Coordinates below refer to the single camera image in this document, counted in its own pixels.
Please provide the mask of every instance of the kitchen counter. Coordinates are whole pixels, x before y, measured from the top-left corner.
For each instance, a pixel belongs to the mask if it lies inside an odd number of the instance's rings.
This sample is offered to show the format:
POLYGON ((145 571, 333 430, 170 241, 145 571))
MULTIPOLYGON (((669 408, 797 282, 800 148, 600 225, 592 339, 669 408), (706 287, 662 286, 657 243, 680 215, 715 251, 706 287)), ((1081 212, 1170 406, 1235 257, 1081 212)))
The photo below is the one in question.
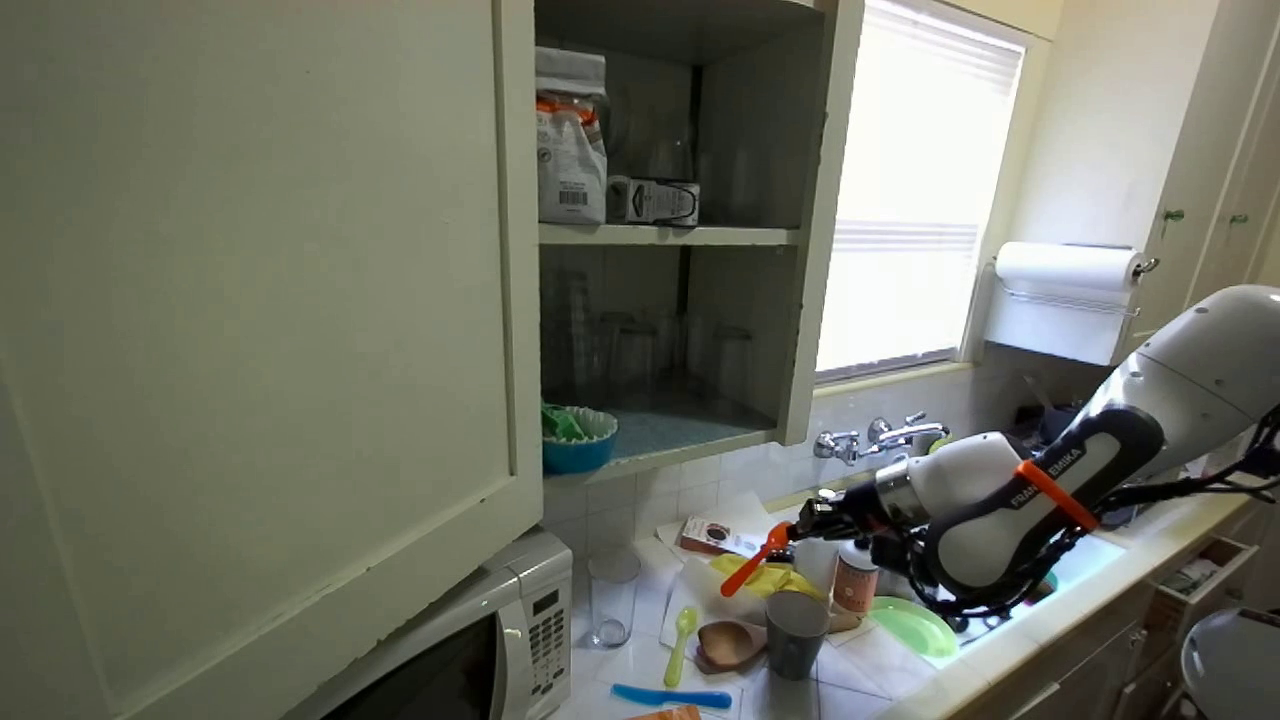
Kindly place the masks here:
MULTIPOLYGON (((1059 589, 1036 608, 1021 614, 992 638, 969 643, 946 663, 928 663, 923 656, 895 643, 884 629, 856 629, 830 638, 815 661, 815 681, 781 681, 765 661, 744 677, 702 677, 685 663, 680 688, 719 688, 730 697, 730 714, 702 716, 956 716, 979 691, 999 683, 1013 669, 1030 661, 1056 638, 1081 629, 1102 603, 1170 565, 1197 539, 1232 525, 1247 501, 1238 495, 1199 495, 1176 501, 1144 512, 1118 534, 1096 534, 1102 543, 1115 543, 1112 558, 1090 576, 1059 589)), ((669 631, 686 596, 702 596, 702 576, 686 571, 691 558, 680 547, 639 537, 635 558, 642 576, 635 579, 635 631, 624 647, 583 647, 572 652, 572 697, 557 720, 575 716, 642 716, 648 710, 611 701, 611 683, 660 688, 669 663, 669 631)))

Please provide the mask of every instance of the paper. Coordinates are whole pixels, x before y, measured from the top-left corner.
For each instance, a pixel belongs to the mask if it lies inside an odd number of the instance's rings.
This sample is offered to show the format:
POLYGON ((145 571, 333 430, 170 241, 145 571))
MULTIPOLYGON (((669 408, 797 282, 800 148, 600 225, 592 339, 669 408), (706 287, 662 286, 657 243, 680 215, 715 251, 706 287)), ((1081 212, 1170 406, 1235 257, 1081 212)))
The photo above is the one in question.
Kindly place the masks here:
POLYGON ((1008 286, 1118 291, 1130 287, 1139 273, 1144 266, 1130 247, 1013 241, 994 257, 994 277, 1008 286))

